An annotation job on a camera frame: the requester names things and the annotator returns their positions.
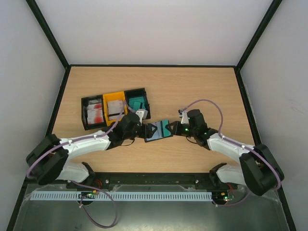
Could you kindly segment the black leather card holder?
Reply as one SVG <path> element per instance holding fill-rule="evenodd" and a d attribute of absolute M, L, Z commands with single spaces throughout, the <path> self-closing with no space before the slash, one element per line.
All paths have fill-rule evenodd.
<path fill-rule="evenodd" d="M 159 138 L 158 137 L 158 129 L 157 129 L 157 131 L 156 131 L 156 133 L 153 135 L 153 137 L 152 138 L 150 138 L 150 139 L 144 139 L 144 141 L 145 142 L 151 142 L 151 141 L 156 141 L 156 140 L 161 140 L 161 139 L 163 139 L 163 138 Z"/>

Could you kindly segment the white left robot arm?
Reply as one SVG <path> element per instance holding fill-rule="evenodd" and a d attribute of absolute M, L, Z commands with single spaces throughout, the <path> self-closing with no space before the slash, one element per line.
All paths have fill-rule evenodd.
<path fill-rule="evenodd" d="M 54 134 L 46 136 L 26 157 L 29 166 L 27 178 L 35 179 L 39 185 L 55 180 L 84 182 L 90 176 L 89 166 L 71 160 L 84 154 L 111 150 L 121 146 L 125 140 L 151 138 L 157 126 L 144 124 L 143 114 L 142 110 L 129 112 L 111 126 L 90 135 L 62 139 Z"/>

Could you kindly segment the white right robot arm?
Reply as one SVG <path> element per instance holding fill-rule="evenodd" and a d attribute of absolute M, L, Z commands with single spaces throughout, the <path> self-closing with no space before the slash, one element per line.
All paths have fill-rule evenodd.
<path fill-rule="evenodd" d="M 171 134 L 194 138 L 199 146 L 221 153 L 238 163 L 238 166 L 222 163 L 211 169 L 210 184 L 214 188 L 234 183 L 246 186 L 255 195 L 262 196 L 269 190 L 281 187 L 284 174 L 266 145 L 247 145 L 224 136 L 207 126 L 198 109 L 181 111 L 180 118 L 180 121 L 166 125 Z"/>

